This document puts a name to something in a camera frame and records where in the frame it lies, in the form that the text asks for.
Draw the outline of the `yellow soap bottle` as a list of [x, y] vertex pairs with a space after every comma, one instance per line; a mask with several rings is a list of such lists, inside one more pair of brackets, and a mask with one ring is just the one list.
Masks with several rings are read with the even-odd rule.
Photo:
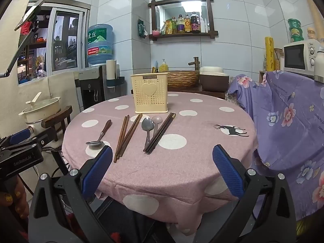
[[168, 72], [168, 65], [165, 62], [165, 59], [163, 59], [162, 64], [159, 66], [159, 72]]

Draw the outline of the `purple floral cloth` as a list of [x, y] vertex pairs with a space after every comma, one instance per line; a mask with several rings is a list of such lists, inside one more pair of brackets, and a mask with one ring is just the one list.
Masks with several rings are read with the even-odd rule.
[[236, 76], [228, 89], [252, 118], [258, 139], [252, 163], [264, 175], [283, 173], [296, 219], [323, 207], [323, 84], [286, 71], [261, 82]]

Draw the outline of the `green stacked bowls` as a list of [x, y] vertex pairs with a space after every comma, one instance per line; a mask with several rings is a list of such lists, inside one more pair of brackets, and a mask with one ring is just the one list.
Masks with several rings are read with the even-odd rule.
[[289, 32], [291, 36], [291, 42], [304, 41], [301, 22], [297, 19], [288, 19], [287, 22], [288, 22]]

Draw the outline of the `bronze faucet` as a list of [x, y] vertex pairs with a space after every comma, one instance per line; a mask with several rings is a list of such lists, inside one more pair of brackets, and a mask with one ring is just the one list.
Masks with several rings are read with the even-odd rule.
[[198, 56], [195, 56], [194, 58], [194, 61], [193, 62], [189, 62], [188, 65], [194, 65], [194, 68], [195, 68], [195, 71], [199, 71], [199, 68], [200, 68], [200, 61], [199, 61], [199, 57]]

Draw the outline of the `cream plastic utensil holder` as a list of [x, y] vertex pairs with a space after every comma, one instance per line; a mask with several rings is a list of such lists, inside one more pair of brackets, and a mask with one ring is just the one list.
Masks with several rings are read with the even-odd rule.
[[135, 113], [167, 113], [167, 72], [131, 75]]

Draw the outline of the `water dispenser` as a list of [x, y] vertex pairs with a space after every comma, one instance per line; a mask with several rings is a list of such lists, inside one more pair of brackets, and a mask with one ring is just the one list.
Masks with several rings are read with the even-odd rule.
[[121, 96], [124, 77], [107, 79], [105, 64], [85, 68], [79, 72], [76, 85], [80, 87], [83, 108], [87, 109], [105, 100]]

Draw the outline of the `yellow label oil bottle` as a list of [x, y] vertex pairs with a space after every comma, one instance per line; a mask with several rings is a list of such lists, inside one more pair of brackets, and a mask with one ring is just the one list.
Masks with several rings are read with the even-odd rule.
[[185, 32], [191, 32], [191, 20], [188, 14], [186, 14], [184, 18], [184, 31]]

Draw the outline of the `yellow roll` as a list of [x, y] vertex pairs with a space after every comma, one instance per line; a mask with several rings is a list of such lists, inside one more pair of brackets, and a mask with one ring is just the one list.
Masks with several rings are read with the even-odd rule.
[[266, 71], [274, 71], [275, 51], [274, 51], [274, 40], [272, 37], [265, 37], [265, 49], [266, 49]]

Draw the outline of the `pink polka dot tablecloth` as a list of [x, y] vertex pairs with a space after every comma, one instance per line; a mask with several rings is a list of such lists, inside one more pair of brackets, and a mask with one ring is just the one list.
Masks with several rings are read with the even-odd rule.
[[191, 235], [203, 214], [233, 200], [213, 162], [214, 146], [222, 145], [231, 157], [249, 167], [258, 146], [256, 129], [242, 108], [222, 99], [179, 92], [169, 93], [167, 102], [175, 119], [153, 152], [144, 152], [146, 133], [137, 127], [96, 194], [173, 223]]

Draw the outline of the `white microwave oven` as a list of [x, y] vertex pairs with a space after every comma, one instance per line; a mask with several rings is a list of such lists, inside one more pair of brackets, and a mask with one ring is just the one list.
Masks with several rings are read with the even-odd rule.
[[283, 47], [283, 70], [304, 76], [314, 76], [315, 59], [322, 44], [315, 39], [292, 42]]

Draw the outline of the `white kettle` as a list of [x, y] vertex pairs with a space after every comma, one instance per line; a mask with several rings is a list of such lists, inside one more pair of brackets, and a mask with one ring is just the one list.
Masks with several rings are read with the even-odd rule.
[[316, 53], [314, 80], [324, 84], [324, 50], [322, 47]]

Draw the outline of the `woven brown basin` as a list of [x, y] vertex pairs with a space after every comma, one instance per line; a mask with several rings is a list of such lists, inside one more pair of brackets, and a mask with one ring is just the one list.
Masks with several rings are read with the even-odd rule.
[[199, 71], [169, 71], [167, 85], [170, 88], [191, 88], [198, 84]]

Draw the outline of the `white brown rice cooker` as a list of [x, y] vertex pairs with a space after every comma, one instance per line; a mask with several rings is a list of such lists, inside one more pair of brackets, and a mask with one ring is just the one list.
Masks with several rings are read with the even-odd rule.
[[226, 92], [230, 76], [223, 72], [222, 67], [203, 66], [199, 70], [199, 82], [204, 91]]

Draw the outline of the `wooden sink counter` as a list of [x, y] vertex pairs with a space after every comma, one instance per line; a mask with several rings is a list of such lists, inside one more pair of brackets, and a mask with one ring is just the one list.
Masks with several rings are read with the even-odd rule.
[[220, 99], [225, 99], [226, 93], [224, 92], [209, 92], [204, 91], [202, 86], [199, 84], [197, 87], [190, 87], [190, 88], [171, 88], [168, 87], [169, 92], [185, 92], [185, 93], [197, 93], [197, 94], [203, 94], [203, 95], [209, 95], [212, 97], [217, 97]]

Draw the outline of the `wooden handled metal spoon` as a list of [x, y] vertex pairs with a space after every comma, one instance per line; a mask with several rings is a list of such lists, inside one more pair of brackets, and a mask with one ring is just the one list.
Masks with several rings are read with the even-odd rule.
[[86, 144], [88, 146], [99, 146], [101, 145], [102, 142], [102, 138], [105, 136], [106, 132], [108, 131], [108, 129], [111, 127], [112, 125], [112, 120], [108, 120], [104, 126], [104, 129], [102, 129], [98, 139], [96, 141], [90, 141], [90, 142], [86, 142]]

